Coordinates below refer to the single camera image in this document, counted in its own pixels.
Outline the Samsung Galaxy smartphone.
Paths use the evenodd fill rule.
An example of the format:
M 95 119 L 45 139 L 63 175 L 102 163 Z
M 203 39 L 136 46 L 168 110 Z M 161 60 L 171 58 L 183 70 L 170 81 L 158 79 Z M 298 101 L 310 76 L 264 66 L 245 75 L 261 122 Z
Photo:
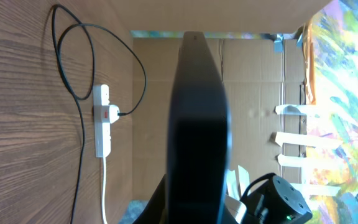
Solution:
M 168 119 L 166 222 L 220 223 L 231 146 L 225 90 L 202 32 L 185 32 Z

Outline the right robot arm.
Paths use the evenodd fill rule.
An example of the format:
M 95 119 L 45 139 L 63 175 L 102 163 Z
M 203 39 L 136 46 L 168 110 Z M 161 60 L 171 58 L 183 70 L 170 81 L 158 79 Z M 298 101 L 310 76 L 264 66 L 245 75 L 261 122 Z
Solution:
M 306 223 L 313 217 L 301 192 L 274 173 L 251 182 L 238 202 L 245 212 L 234 217 L 225 207 L 222 224 Z

